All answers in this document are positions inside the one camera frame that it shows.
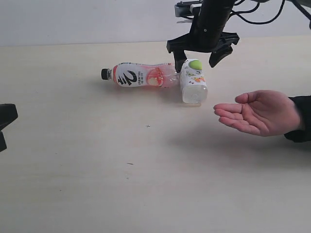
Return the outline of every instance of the black sleeve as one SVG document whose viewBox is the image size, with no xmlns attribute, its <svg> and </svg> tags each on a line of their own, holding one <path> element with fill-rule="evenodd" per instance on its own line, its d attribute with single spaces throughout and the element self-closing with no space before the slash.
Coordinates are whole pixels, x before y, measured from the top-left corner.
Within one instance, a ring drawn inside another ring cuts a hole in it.
<svg viewBox="0 0 311 233">
<path fill-rule="evenodd" d="M 290 97 L 302 115 L 305 130 L 296 130 L 285 134 L 293 142 L 311 141 L 311 96 Z"/>
</svg>

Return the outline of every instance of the finger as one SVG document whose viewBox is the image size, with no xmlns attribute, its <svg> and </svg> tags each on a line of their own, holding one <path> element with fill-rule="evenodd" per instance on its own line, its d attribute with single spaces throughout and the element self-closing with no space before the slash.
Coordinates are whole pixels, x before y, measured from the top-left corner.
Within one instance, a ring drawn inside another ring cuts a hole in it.
<svg viewBox="0 0 311 233">
<path fill-rule="evenodd" d="M 232 120 L 226 117 L 220 117 L 219 121 L 226 126 L 237 129 L 240 132 L 260 135 L 260 130 L 253 125 L 249 125 L 245 120 Z"/>
<path fill-rule="evenodd" d="M 223 109 L 231 113 L 241 113 L 242 105 L 236 103 L 220 103 L 214 106 L 214 109 Z"/>
<path fill-rule="evenodd" d="M 227 117 L 233 120 L 243 120 L 243 116 L 240 113 L 231 113 L 223 109 L 216 109 L 215 114 L 220 117 Z"/>
<path fill-rule="evenodd" d="M 236 103 L 251 103 L 254 102 L 258 97 L 259 91 L 253 91 L 249 93 L 244 93 L 235 98 Z"/>
</svg>

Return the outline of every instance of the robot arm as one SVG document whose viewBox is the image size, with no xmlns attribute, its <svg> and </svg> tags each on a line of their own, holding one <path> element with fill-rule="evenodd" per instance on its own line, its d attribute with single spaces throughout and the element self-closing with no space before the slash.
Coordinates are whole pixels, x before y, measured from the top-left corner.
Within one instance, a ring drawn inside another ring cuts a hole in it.
<svg viewBox="0 0 311 233">
<path fill-rule="evenodd" d="M 257 7 L 260 3 L 268 0 L 256 1 Z M 215 67 L 223 58 L 230 55 L 233 51 L 232 44 L 239 42 L 239 36 L 236 33 L 225 33 L 223 29 L 232 14 L 239 15 L 232 8 L 236 0 L 197 0 L 189 2 L 179 2 L 175 5 L 175 16 L 185 17 L 193 16 L 190 32 L 167 42 L 167 50 L 174 54 L 175 68 L 180 72 L 181 66 L 187 59 L 185 50 L 211 53 L 209 64 Z M 285 0 L 283 0 L 281 9 L 277 18 L 282 11 Z M 291 2 L 311 21 L 311 15 L 296 1 Z M 304 5 L 311 6 L 311 0 L 304 0 Z"/>
</svg>

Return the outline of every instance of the white wall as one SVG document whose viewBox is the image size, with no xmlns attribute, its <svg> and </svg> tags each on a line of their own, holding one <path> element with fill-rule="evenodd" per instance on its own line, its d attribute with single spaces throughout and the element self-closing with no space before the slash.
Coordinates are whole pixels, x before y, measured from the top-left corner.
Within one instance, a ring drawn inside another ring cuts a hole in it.
<svg viewBox="0 0 311 233">
<path fill-rule="evenodd" d="M 176 0 L 0 0 L 0 46 L 166 41 L 189 31 L 177 23 Z M 249 16 L 268 20 L 281 0 Z M 255 3 L 246 1 L 243 9 Z M 226 29 L 241 37 L 311 34 L 304 16 L 287 2 L 280 18 L 265 26 L 232 18 Z"/>
</svg>

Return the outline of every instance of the light wood surface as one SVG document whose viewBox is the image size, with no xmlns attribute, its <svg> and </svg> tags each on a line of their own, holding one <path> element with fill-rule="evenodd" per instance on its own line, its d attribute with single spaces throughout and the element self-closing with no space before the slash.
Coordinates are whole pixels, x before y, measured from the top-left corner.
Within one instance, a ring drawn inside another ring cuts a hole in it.
<svg viewBox="0 0 311 233">
<path fill-rule="evenodd" d="M 306 233 L 311 144 L 242 134 L 213 105 L 273 89 L 311 94 L 311 37 L 241 39 L 204 63 L 208 99 L 101 80 L 120 62 L 172 62 L 166 43 L 0 48 L 3 233 Z"/>
</svg>

